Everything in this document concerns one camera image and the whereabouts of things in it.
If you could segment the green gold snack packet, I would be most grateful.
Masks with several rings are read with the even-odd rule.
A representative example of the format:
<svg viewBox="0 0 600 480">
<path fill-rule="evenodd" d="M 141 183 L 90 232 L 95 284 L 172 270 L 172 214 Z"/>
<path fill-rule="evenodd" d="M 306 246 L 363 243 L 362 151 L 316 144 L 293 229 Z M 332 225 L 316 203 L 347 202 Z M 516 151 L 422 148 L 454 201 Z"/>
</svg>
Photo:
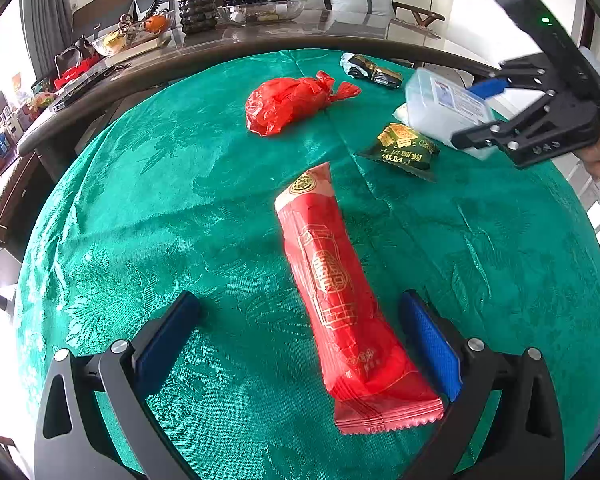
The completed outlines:
<svg viewBox="0 0 600 480">
<path fill-rule="evenodd" d="M 411 176 L 432 181 L 431 164 L 440 150 L 434 141 L 413 128 L 392 122 L 382 129 L 373 144 L 358 156 L 400 168 Z"/>
</svg>

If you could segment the long red snack package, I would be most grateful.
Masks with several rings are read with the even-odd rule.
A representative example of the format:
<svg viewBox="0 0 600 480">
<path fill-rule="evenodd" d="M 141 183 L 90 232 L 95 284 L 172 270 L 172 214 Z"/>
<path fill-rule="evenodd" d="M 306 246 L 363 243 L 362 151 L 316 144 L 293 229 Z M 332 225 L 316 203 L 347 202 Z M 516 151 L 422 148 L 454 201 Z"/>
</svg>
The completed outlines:
<svg viewBox="0 0 600 480">
<path fill-rule="evenodd" d="M 442 419 L 440 396 L 408 356 L 366 280 L 328 164 L 300 174 L 274 206 L 339 431 L 378 434 Z"/>
</svg>

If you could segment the red plastic bag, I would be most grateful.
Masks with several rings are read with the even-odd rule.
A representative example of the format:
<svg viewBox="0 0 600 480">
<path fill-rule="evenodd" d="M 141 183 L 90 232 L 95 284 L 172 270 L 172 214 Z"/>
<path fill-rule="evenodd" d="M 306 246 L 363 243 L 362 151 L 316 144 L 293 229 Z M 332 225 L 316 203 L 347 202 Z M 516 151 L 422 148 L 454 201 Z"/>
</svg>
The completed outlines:
<svg viewBox="0 0 600 480">
<path fill-rule="evenodd" d="M 334 84 L 335 79 L 322 70 L 314 77 L 265 81 L 245 102 L 248 130 L 258 136 L 275 136 L 293 122 L 312 117 L 336 102 L 361 93 L 361 89 L 350 82 L 343 82 L 337 89 Z"/>
</svg>

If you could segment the green tablecloth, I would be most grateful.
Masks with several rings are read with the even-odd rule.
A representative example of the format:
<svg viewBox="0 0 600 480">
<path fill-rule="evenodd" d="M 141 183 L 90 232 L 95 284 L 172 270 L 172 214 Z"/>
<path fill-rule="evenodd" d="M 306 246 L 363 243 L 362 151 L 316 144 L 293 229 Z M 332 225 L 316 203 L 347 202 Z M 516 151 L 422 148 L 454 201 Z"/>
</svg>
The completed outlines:
<svg viewBox="0 0 600 480">
<path fill-rule="evenodd" d="M 600 414 L 600 246 L 550 162 L 515 168 L 442 148 L 432 179 L 363 157 L 401 104 L 360 94 L 262 138 L 245 124 L 262 82 L 328 73 L 340 53 L 238 58 L 171 84 L 76 159 L 38 216 L 16 300 L 20 425 L 35 425 L 55 351 L 136 334 L 180 292 L 200 326 L 148 403 L 205 479 L 394 479 L 431 434 L 344 436 L 322 383 L 306 308 L 283 251 L 276 196 L 328 162 L 344 223 L 389 321 L 417 290 L 492 349 L 542 351 L 562 415 L 566 468 Z"/>
</svg>

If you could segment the glass bowl of grapes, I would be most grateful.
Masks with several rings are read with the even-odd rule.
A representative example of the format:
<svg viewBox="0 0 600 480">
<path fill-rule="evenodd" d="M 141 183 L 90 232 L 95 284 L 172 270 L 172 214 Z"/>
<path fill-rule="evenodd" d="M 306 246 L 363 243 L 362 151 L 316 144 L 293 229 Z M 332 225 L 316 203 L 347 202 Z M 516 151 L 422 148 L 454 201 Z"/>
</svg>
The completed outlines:
<svg viewBox="0 0 600 480">
<path fill-rule="evenodd" d="M 247 26 L 289 22 L 305 7 L 304 0 L 223 0 L 218 13 L 227 24 Z"/>
</svg>

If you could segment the orange fruit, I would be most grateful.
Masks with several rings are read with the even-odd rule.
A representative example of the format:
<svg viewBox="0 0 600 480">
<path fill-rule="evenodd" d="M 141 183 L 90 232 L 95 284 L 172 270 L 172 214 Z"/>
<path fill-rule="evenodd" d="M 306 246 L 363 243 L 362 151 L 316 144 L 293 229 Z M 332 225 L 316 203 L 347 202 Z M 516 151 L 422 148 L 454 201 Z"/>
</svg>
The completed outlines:
<svg viewBox="0 0 600 480">
<path fill-rule="evenodd" d="M 159 35 L 170 28 L 171 20 L 168 14 L 159 13 L 146 18 L 143 24 L 148 34 Z"/>
</svg>

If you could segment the dark wooden long table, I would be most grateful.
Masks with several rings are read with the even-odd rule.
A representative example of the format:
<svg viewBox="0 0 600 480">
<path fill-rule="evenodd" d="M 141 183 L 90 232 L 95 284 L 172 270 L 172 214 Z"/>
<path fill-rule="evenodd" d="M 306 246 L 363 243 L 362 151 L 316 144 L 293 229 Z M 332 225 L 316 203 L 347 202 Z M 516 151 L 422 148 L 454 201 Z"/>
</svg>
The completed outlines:
<svg viewBox="0 0 600 480">
<path fill-rule="evenodd" d="M 304 11 L 291 22 L 264 25 L 220 25 L 186 36 L 170 31 L 164 47 L 132 58 L 123 70 L 102 79 L 63 110 L 46 110 L 20 139 L 21 157 L 38 156 L 56 181 L 70 166 L 73 156 L 65 149 L 77 138 L 78 125 L 102 114 L 127 96 L 163 86 L 233 58 L 303 48 L 362 53 L 375 58 L 416 65 L 431 63 L 464 70 L 476 77 L 493 72 L 491 63 L 478 54 L 397 18 L 335 11 Z"/>
</svg>

